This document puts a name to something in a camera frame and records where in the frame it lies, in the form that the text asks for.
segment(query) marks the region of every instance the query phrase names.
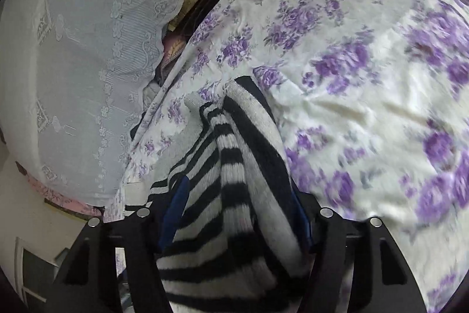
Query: dark window pane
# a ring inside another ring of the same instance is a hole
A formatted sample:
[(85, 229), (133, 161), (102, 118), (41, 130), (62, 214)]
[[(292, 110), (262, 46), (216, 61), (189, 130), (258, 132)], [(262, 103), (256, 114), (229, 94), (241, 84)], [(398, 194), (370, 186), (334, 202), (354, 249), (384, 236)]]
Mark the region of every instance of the dark window pane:
[(45, 302), (38, 300), (34, 296), (30, 295), (28, 292), (25, 292), (26, 295), (26, 304), (30, 313), (44, 313), (45, 311)]
[(55, 266), (23, 250), (23, 285), (43, 298), (47, 298), (54, 281)]

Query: window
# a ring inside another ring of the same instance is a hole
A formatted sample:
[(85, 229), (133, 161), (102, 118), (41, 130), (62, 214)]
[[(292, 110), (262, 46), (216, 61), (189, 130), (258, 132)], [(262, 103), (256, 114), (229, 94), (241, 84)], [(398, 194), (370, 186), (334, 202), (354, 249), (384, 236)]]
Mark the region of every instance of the window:
[(55, 260), (39, 255), (20, 238), (16, 239), (16, 291), (31, 313), (43, 313), (60, 264), (67, 253), (63, 250)]

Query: striped garment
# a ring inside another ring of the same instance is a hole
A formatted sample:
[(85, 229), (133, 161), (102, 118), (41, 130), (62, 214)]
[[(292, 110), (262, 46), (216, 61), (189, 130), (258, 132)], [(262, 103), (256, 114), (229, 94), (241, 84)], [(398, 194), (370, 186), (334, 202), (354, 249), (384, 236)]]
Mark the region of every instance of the striped garment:
[(186, 128), (145, 181), (125, 188), (126, 215), (172, 190), (158, 268), (176, 312), (282, 312), (299, 303), (308, 222), (292, 192), (271, 110), (250, 77), (218, 103), (186, 97)]

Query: floral bed sheet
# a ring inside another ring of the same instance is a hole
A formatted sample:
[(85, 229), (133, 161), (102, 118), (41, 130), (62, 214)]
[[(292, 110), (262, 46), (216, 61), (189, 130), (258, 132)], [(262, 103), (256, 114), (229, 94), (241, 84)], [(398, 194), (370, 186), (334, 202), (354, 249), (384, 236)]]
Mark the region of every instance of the floral bed sheet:
[(346, 218), (382, 217), (438, 312), (469, 268), (468, 21), (467, 0), (221, 0), (149, 107), (123, 181), (158, 166), (186, 95), (214, 100), (251, 75), (299, 188)]

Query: silver screw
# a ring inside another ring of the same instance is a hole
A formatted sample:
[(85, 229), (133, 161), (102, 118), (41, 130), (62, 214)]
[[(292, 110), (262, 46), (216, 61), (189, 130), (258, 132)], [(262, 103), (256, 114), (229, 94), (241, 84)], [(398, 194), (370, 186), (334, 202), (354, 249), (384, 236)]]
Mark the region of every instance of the silver screw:
[(383, 222), (379, 218), (371, 218), (370, 223), (373, 227), (381, 227), (383, 225)]
[(88, 221), (88, 225), (90, 227), (96, 227), (101, 221), (99, 220), (99, 218), (91, 218), (89, 221)]
[(331, 218), (334, 215), (334, 211), (330, 208), (321, 208), (320, 214), (325, 218)]
[(146, 218), (149, 215), (149, 209), (144, 207), (137, 211), (137, 216), (140, 218)]

